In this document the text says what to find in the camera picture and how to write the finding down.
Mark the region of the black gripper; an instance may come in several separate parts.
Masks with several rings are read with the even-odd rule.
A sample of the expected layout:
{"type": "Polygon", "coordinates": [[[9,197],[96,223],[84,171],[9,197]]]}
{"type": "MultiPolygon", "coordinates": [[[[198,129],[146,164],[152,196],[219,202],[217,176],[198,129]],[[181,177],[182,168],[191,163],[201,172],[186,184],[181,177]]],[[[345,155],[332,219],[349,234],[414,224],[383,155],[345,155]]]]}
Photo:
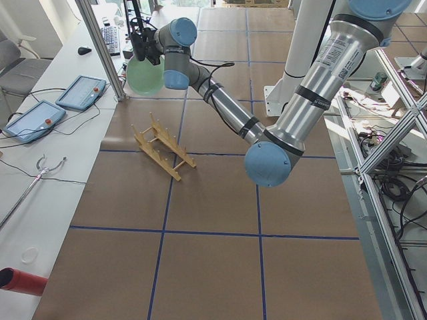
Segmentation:
{"type": "Polygon", "coordinates": [[[143,28],[142,35],[138,32],[129,34],[133,55],[138,61],[144,61],[146,54],[146,58],[152,65],[160,64],[161,52],[157,49],[155,35],[156,30],[150,28],[143,28]]]}

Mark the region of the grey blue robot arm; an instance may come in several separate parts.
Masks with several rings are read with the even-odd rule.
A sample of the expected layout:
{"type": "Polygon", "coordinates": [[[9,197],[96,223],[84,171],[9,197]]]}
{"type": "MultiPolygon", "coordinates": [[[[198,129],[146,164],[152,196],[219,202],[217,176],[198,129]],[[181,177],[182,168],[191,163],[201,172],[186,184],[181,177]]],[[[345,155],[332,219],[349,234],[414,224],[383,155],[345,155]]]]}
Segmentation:
{"type": "Polygon", "coordinates": [[[129,37],[137,61],[163,64],[165,87],[192,87],[222,121],[249,144],[246,173],[264,187],[282,184],[304,154],[304,142],[365,54],[386,47],[392,28],[408,1],[302,1],[296,18],[282,77],[267,86],[266,109],[277,117],[263,125],[214,79],[213,71],[193,59],[190,47],[197,38],[192,20],[174,19],[161,28],[131,23],[129,37]]]}

